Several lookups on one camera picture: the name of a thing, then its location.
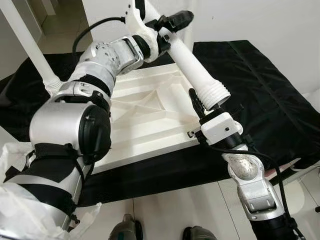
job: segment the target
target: white pole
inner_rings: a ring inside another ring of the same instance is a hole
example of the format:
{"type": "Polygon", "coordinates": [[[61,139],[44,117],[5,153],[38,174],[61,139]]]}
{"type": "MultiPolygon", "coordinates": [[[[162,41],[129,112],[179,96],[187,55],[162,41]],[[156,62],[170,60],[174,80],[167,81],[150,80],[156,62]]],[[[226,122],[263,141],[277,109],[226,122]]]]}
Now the white pole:
{"type": "MultiPolygon", "coordinates": [[[[143,22],[158,20],[160,16],[154,6],[148,0],[145,0],[143,22]]],[[[171,47],[168,53],[194,87],[205,109],[210,111],[216,104],[223,104],[230,97],[230,93],[225,86],[208,73],[177,34],[164,27],[160,29],[159,33],[161,36],[169,36],[171,47]]]]}
{"type": "Polygon", "coordinates": [[[54,95],[63,83],[52,71],[12,0],[0,0],[0,9],[41,75],[45,89],[51,96],[54,95]]]}

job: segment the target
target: silver metal housing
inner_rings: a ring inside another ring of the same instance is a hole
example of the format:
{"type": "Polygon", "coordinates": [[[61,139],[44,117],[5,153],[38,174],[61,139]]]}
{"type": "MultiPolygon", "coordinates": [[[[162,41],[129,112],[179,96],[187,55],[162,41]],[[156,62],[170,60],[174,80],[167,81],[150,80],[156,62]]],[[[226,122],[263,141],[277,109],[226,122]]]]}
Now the silver metal housing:
{"type": "Polygon", "coordinates": [[[85,110],[93,105],[88,103],[45,103],[33,116],[30,123],[30,141],[39,143],[72,144],[79,146],[79,127],[85,110]]]}
{"type": "MultiPolygon", "coordinates": [[[[234,150],[247,151],[245,144],[234,150]]],[[[250,221],[274,219],[284,214],[284,208],[274,190],[265,179],[264,165],[254,155],[223,153],[228,162],[229,175],[237,183],[241,204],[250,221]]]]}
{"type": "Polygon", "coordinates": [[[139,68],[143,62],[143,54],[131,36],[111,43],[93,42],[81,55],[68,82],[91,75],[106,84],[112,93],[116,76],[139,68]]]}

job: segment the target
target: white tray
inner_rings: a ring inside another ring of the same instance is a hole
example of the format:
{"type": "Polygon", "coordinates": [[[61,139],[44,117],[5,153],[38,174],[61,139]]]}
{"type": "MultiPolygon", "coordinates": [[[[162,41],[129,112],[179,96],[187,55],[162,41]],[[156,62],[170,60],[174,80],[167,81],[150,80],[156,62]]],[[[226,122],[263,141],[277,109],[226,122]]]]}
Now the white tray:
{"type": "Polygon", "coordinates": [[[176,64],[119,76],[111,99],[111,149],[93,173],[198,144],[187,135],[200,126],[189,88],[176,64]]]}

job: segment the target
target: black fabric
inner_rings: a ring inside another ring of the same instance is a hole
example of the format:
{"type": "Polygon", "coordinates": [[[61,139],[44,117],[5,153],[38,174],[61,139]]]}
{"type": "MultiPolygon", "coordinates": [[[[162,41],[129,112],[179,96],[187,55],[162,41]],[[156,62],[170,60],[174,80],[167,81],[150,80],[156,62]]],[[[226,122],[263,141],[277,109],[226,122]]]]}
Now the black fabric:
{"type": "Polygon", "coordinates": [[[76,204],[72,200],[71,194],[61,188],[44,184],[19,185],[28,190],[40,202],[60,209],[68,216],[71,216],[76,210],[76,204]]]}
{"type": "Polygon", "coordinates": [[[36,159],[22,175],[38,176],[56,183],[64,180],[76,167],[83,175],[81,167],[77,167],[77,157],[71,156],[63,145],[38,143],[34,146],[36,159]]]}
{"type": "MultiPolygon", "coordinates": [[[[230,91],[223,108],[242,124],[244,135],[250,133],[259,151],[280,165],[297,157],[304,166],[319,160],[320,114],[253,45],[246,40],[199,42],[193,53],[230,91]]],[[[73,70],[72,55],[45,57],[55,74],[67,80],[73,70]]],[[[142,67],[168,63],[173,61],[165,54],[142,67]]],[[[6,96],[12,104],[0,107],[1,116],[5,116],[0,125],[18,140],[29,141],[32,115],[49,95],[30,60],[21,65],[8,85],[6,96]]],[[[220,154],[194,146],[92,175],[79,203],[88,206],[225,178],[229,174],[220,154]]]]}

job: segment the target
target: floor tile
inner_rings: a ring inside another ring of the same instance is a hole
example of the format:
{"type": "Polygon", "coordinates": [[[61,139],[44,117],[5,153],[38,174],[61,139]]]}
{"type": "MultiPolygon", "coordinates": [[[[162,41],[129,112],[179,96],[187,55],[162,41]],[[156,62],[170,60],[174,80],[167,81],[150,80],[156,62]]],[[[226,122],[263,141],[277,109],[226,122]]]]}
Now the floor tile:
{"type": "MultiPolygon", "coordinates": [[[[236,230],[241,240],[255,240],[255,235],[251,229],[251,225],[247,220],[243,207],[237,195],[237,185],[232,179],[219,181],[219,186],[223,193],[227,207],[230,210],[231,217],[234,221],[236,230]]],[[[320,236],[320,215],[315,212],[316,204],[308,193],[308,190],[303,184],[300,185],[304,194],[304,204],[302,209],[292,214],[298,223],[300,231],[305,235],[306,239],[316,240],[320,236]]],[[[286,198],[289,209],[294,208],[293,204],[296,202],[294,195],[287,194],[286,198]]]]}
{"type": "Polygon", "coordinates": [[[42,29],[45,35],[76,33],[79,29],[80,19],[61,17],[57,15],[48,16],[43,24],[42,29]]]}
{"type": "Polygon", "coordinates": [[[317,206],[305,185],[301,185],[304,193],[304,206],[292,217],[296,220],[299,230],[304,234],[307,240],[318,240],[320,237],[320,213],[315,212],[317,206]]]}
{"type": "Polygon", "coordinates": [[[85,10],[80,0],[62,1],[56,15],[48,15],[42,24],[45,35],[60,33],[76,33],[79,30],[85,10]]]}
{"type": "Polygon", "coordinates": [[[256,240],[251,225],[237,194],[237,184],[233,179],[218,182],[226,205],[230,211],[236,230],[241,240],[256,240]]]}
{"type": "Polygon", "coordinates": [[[320,206],[320,177],[319,169],[314,169],[302,177],[306,189],[309,191],[316,204],[320,206]]]}
{"type": "Polygon", "coordinates": [[[186,227],[202,226],[219,240],[238,235],[217,183],[134,198],[145,240],[181,240],[186,227]]]}
{"type": "Polygon", "coordinates": [[[57,33],[44,36],[38,46],[44,54],[64,54],[72,52],[76,33],[57,33]]]}
{"type": "MultiPolygon", "coordinates": [[[[77,208],[78,219],[81,219],[86,212],[90,212],[93,208],[94,206],[77,208]]],[[[103,204],[94,223],[81,236],[81,240],[107,240],[112,229],[122,221],[124,214],[134,215],[132,199],[103,204]]]]}

